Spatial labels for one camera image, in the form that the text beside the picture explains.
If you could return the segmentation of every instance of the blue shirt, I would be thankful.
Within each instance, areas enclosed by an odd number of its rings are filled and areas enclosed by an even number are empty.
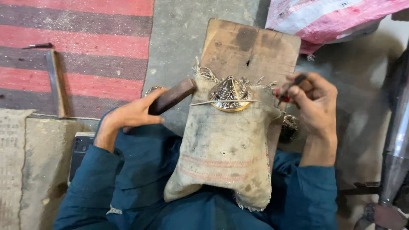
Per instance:
[[[334,167],[298,167],[298,153],[277,151],[272,199],[263,212],[240,209],[228,189],[204,186],[166,203],[164,186],[181,137],[163,125],[120,131],[115,153],[91,145],[62,201],[55,229],[334,230]],[[121,214],[109,213],[110,205]]]

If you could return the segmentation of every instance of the conical brass piece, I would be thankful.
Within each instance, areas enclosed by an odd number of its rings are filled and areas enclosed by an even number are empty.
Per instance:
[[[234,101],[234,102],[212,102],[211,104],[226,112],[235,112],[245,109],[250,105],[250,102],[241,100],[251,100],[252,92],[250,87],[234,79],[233,76],[228,76],[226,80],[215,85],[209,94],[210,101]]]

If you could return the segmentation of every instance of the woven polypropylene sack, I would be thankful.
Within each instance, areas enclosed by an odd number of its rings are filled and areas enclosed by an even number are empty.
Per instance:
[[[383,17],[406,8],[408,0],[272,0],[265,27],[301,37],[300,53],[312,54],[370,34]]]

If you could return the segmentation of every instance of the burlap sack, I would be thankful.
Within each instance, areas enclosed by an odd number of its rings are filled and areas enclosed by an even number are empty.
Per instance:
[[[216,83],[200,76],[196,83],[191,104],[208,101]],[[277,104],[271,89],[250,88],[253,99]],[[280,115],[279,109],[260,102],[237,112],[220,111],[211,104],[191,106],[178,164],[164,190],[165,201],[206,184],[232,189],[241,208],[263,210],[271,198],[267,127]]]

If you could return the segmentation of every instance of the gray stripe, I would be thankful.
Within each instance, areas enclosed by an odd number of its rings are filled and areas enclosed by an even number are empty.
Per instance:
[[[36,113],[56,115],[53,97],[50,92],[33,92],[0,88],[0,108],[38,109]],[[70,117],[101,118],[109,110],[128,103],[109,98],[68,95]]]
[[[0,66],[47,71],[46,50],[0,46]],[[144,81],[147,59],[60,53],[63,72]]]
[[[152,17],[0,4],[0,25],[149,37]]]

